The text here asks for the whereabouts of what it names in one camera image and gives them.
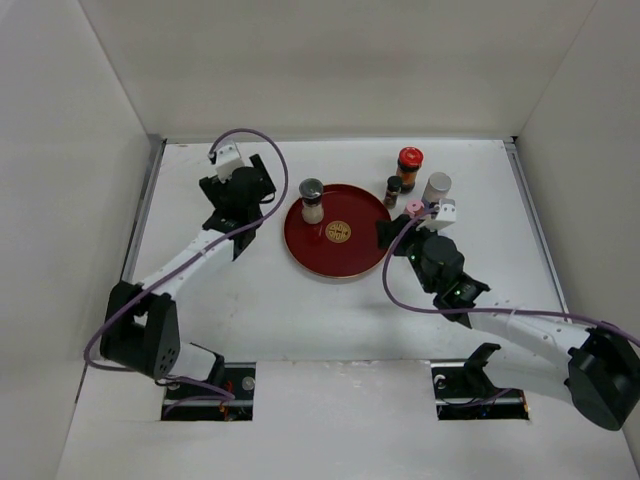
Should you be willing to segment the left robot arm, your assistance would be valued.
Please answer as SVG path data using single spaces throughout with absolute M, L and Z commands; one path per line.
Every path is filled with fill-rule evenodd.
M 224 387 L 221 355 L 180 338 L 178 295 L 203 275 L 235 261 L 252 243 L 276 186 L 257 154 L 242 158 L 234 147 L 215 154 L 216 173 L 199 186 L 214 207 L 189 245 L 137 284 L 119 282 L 111 291 L 100 354 L 154 380 L 189 378 L 206 399 Z

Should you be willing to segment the clear cap salt grinder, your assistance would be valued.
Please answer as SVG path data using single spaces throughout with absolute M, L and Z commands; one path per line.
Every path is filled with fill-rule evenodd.
M 299 193 L 302 201 L 301 215 L 303 220 L 310 225 L 319 224 L 324 218 L 323 183 L 316 178 L 307 178 L 300 183 Z

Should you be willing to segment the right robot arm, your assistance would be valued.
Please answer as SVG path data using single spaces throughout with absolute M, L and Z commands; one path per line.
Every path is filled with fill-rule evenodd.
M 376 223 L 386 256 L 408 260 L 427 308 L 468 330 L 494 335 L 527 351 L 498 359 L 500 343 L 484 343 L 464 363 L 464 384 L 483 396 L 493 389 L 529 390 L 566 402 L 591 423 L 620 430 L 639 403 L 639 340 L 619 327 L 584 315 L 511 306 L 465 273 L 455 243 L 419 227 L 406 214 Z

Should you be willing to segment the pink lid spice jar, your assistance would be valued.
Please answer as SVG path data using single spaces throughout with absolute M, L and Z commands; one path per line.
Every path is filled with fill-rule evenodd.
M 425 206 L 422 201 L 410 201 L 406 204 L 404 213 L 408 215 L 410 218 L 415 218 L 423 214 L 425 210 Z

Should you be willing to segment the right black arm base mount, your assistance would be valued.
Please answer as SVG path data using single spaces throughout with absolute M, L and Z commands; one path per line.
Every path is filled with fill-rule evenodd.
M 524 393 L 495 387 L 485 374 L 490 356 L 500 349 L 484 343 L 467 359 L 430 364 L 440 421 L 529 420 Z

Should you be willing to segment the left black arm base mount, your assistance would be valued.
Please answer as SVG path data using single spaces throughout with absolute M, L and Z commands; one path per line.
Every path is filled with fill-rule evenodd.
M 163 380 L 160 420 L 168 422 L 246 422 L 253 420 L 256 364 L 228 363 L 218 355 L 206 380 Z

